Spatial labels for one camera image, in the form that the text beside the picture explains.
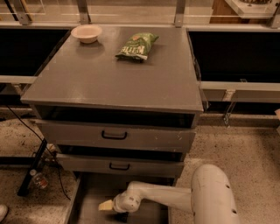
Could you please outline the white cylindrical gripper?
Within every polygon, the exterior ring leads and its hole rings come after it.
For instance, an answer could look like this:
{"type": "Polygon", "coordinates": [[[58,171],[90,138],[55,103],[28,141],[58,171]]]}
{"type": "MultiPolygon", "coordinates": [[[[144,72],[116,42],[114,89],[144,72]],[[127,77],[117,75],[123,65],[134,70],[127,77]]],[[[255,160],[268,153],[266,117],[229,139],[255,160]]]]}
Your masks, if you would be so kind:
{"type": "Polygon", "coordinates": [[[112,211],[113,209],[118,213],[125,213],[128,211],[126,195],[118,194],[114,197],[113,201],[107,200],[98,206],[99,211],[112,211]]]}

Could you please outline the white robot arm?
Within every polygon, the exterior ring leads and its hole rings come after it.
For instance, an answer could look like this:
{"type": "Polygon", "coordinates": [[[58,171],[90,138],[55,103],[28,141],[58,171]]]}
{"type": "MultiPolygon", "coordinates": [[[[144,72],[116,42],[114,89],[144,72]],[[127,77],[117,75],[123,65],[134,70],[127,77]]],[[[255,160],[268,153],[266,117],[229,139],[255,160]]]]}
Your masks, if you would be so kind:
{"type": "Polygon", "coordinates": [[[190,188],[132,181],[124,192],[102,202],[98,210],[134,213],[142,200],[190,213],[194,224],[241,224],[228,177],[213,164],[194,171],[190,188]]]}

